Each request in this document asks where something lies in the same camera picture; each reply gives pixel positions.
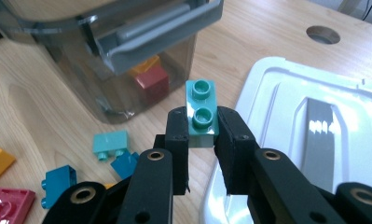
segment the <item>clear plastic container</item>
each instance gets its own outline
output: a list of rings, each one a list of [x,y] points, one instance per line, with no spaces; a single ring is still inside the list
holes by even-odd
[[[120,123],[185,83],[196,32],[222,10],[223,0],[0,0],[0,32],[43,45],[85,107]]]

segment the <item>white plastic tray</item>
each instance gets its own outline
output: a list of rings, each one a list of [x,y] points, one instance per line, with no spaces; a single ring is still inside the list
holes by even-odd
[[[372,187],[372,81],[264,58],[236,110],[261,147],[284,152],[312,184],[331,192],[342,182]],[[246,201],[226,195],[217,163],[200,222],[253,223]]]

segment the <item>wooden table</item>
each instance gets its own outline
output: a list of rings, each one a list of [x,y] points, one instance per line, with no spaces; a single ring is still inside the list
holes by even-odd
[[[339,43],[314,42],[306,34],[312,25],[337,31]],[[233,108],[250,68],[268,56],[372,80],[372,25],[307,1],[227,0],[222,20],[198,35],[190,78],[214,80],[218,104]],[[168,111],[185,101],[181,88],[129,122],[107,125],[68,90],[60,72],[43,49],[0,40],[0,148],[17,158],[0,187],[36,192],[27,223],[41,222],[47,212],[40,205],[46,171],[70,164],[79,182],[117,182],[109,162],[92,154],[93,135],[126,129],[131,151],[141,153],[165,132]],[[191,193],[174,198],[174,223],[199,221],[214,161],[211,149],[190,150]]]

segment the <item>blue lego brick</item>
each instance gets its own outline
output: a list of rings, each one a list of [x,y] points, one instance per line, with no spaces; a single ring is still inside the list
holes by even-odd
[[[128,150],[127,131],[98,133],[93,137],[93,153],[99,161],[107,161],[109,157],[118,157]]]
[[[46,179],[41,181],[41,187],[46,191],[46,198],[41,200],[41,206],[45,209],[52,207],[62,193],[76,183],[76,170],[69,165],[46,172]]]
[[[121,179],[125,179],[133,175],[138,159],[139,155],[137,153],[133,153],[131,155],[127,150],[121,156],[117,157],[111,163],[111,166],[117,172],[119,177],[121,177]]]
[[[186,113],[190,147],[212,147],[219,134],[215,85],[211,80],[186,82]]]

